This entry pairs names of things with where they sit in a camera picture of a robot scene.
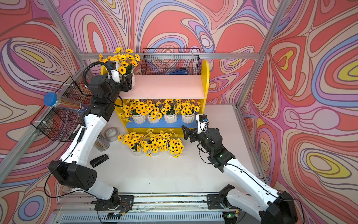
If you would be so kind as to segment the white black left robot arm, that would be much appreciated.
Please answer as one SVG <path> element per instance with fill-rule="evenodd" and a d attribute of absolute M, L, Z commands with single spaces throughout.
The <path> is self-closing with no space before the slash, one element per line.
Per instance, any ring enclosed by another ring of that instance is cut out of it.
<path fill-rule="evenodd" d="M 83 72 L 83 82 L 92 93 L 89 108 L 81 116 L 81 128 L 60 160 L 49 165 L 51 175 L 64 186 L 93 195 L 96 211 L 119 211 L 121 198 L 115 187 L 97 178 L 88 168 L 89 154 L 102 129 L 110 120 L 121 91 L 129 91 L 132 83 L 121 74 L 118 61 L 96 61 Z"/>

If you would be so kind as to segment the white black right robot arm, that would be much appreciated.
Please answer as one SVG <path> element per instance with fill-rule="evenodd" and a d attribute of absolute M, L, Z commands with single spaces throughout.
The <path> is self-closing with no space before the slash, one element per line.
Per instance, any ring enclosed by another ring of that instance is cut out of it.
<path fill-rule="evenodd" d="M 293 197 L 286 191 L 280 193 L 248 171 L 222 143 L 217 128 L 206 123 L 190 129 L 182 126 L 184 139 L 198 142 L 208 153 L 208 161 L 222 173 L 238 182 L 248 193 L 245 195 L 234 186 L 227 185 L 219 195 L 224 206 L 237 207 L 262 224 L 295 224 L 298 215 Z"/>

